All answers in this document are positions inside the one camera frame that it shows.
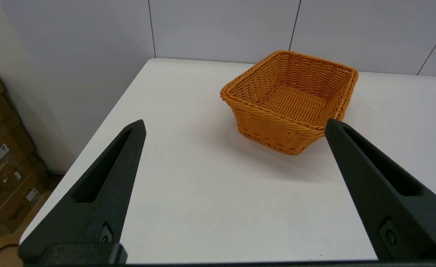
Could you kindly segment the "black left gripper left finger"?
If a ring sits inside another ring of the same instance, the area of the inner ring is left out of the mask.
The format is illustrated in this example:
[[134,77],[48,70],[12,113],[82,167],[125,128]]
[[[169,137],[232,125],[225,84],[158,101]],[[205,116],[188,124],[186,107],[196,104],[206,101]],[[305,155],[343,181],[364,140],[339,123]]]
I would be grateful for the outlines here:
[[127,125],[18,247],[25,265],[124,265],[120,243],[146,137]]

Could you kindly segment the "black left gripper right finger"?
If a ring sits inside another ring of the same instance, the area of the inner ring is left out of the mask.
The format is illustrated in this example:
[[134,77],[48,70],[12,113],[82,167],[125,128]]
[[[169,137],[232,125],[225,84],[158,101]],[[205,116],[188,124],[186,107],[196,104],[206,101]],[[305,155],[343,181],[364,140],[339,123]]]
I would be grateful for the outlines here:
[[377,258],[436,261],[436,194],[346,123],[325,135]]

